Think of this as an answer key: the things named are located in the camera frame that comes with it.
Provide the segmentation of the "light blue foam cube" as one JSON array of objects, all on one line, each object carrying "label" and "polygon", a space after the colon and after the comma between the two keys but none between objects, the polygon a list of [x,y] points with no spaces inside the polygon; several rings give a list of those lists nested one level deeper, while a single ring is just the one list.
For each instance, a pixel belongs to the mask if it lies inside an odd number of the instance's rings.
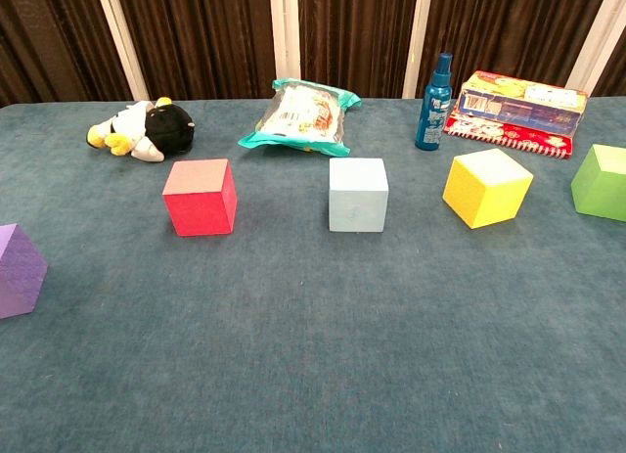
[{"label": "light blue foam cube", "polygon": [[330,158],[330,231],[381,233],[388,194],[383,159]]}]

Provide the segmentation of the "red foam cube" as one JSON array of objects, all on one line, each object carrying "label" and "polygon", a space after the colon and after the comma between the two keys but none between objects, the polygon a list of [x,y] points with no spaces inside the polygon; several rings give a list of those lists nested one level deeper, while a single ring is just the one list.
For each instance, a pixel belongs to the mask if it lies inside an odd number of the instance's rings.
[{"label": "red foam cube", "polygon": [[227,159],[175,161],[162,197],[178,236],[225,235],[234,230],[238,194]]}]

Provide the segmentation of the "yellow foam cube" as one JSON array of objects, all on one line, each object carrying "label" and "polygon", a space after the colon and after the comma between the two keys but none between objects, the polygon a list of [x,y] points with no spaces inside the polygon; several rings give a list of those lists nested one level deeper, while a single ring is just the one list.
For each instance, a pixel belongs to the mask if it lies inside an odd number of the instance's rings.
[{"label": "yellow foam cube", "polygon": [[499,149],[455,156],[442,199],[471,228],[516,217],[533,174]]}]

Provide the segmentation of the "teal clear snack bag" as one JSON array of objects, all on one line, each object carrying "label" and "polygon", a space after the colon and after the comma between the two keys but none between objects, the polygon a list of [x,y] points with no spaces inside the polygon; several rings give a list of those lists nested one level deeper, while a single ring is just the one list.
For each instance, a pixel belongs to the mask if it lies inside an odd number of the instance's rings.
[{"label": "teal clear snack bag", "polygon": [[357,94],[295,78],[276,79],[273,89],[269,107],[240,146],[282,145],[338,158],[350,154],[343,143],[343,122],[347,110],[362,105]]}]

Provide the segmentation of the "teal carpet table mat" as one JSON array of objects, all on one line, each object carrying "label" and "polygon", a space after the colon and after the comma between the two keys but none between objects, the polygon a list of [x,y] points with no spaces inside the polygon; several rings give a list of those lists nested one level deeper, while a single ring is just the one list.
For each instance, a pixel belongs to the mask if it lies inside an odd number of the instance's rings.
[{"label": "teal carpet table mat", "polygon": [[86,144],[118,104],[0,109],[0,224],[49,264],[0,321],[0,453],[626,453],[626,223],[570,192],[626,147],[626,97],[589,102],[571,159],[513,152],[525,200],[476,230],[442,193],[481,144],[419,151],[418,101],[365,100],[345,141],[384,162],[380,234],[330,231],[326,157],[240,147],[265,101],[185,109],[190,158],[232,164],[229,235],[176,235],[169,162]]}]

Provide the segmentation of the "blue spray bottle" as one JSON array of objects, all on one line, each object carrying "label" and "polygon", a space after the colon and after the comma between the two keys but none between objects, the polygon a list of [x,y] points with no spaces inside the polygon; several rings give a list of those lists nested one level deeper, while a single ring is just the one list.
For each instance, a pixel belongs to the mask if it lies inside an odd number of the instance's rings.
[{"label": "blue spray bottle", "polygon": [[415,145],[423,151],[439,148],[443,127],[452,99],[450,85],[453,55],[441,53],[437,66],[425,88]]}]

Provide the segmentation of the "black white penguin plush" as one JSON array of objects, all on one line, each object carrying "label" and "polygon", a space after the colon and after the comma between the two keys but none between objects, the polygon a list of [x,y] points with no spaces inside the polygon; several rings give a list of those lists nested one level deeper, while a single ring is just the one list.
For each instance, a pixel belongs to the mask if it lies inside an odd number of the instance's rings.
[{"label": "black white penguin plush", "polygon": [[155,102],[127,105],[109,119],[92,125],[86,143],[94,149],[108,149],[114,156],[144,162],[162,162],[193,147],[195,123],[185,110],[168,97]]}]

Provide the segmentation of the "dark brown curtain panel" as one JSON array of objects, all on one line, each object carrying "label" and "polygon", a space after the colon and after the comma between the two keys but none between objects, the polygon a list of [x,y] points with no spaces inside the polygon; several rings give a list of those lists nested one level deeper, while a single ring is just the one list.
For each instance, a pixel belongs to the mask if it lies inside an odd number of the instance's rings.
[{"label": "dark brown curtain panel", "polygon": [[430,0],[416,94],[442,53],[455,93],[484,70],[565,85],[603,0]]},{"label": "dark brown curtain panel", "polygon": [[417,0],[298,0],[300,73],[362,98],[402,96]]},{"label": "dark brown curtain panel", "polygon": [[271,97],[276,68],[270,0],[120,4],[151,97]]},{"label": "dark brown curtain panel", "polygon": [[0,0],[0,108],[131,98],[100,0]]}]

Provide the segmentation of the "red spiral notebook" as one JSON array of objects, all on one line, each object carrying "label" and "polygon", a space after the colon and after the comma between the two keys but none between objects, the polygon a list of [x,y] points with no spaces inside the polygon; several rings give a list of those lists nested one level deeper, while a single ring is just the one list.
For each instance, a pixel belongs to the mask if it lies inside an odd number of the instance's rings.
[{"label": "red spiral notebook", "polygon": [[456,110],[449,114],[443,130],[449,135],[558,159],[569,159],[573,151],[570,137],[465,115]]}]

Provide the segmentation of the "yellow blue carton box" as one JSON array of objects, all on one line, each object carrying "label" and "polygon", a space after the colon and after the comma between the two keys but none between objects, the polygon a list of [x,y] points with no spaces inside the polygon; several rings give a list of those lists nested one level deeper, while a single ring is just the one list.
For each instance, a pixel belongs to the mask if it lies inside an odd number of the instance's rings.
[{"label": "yellow blue carton box", "polygon": [[466,115],[561,136],[572,136],[588,102],[579,90],[478,70],[461,87]]}]

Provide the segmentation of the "green foam cube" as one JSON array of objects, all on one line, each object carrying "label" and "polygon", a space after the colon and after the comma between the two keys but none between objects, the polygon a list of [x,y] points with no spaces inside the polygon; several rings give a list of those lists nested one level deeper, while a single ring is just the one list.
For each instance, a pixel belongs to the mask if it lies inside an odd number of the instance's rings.
[{"label": "green foam cube", "polygon": [[577,212],[626,222],[626,148],[593,144],[571,192]]}]

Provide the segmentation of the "purple foam cube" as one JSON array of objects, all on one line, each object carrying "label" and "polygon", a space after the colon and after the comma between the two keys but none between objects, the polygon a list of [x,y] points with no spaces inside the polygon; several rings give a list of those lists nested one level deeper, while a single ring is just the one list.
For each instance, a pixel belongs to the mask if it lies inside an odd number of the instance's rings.
[{"label": "purple foam cube", "polygon": [[0,319],[34,310],[48,264],[18,223],[0,225]]}]

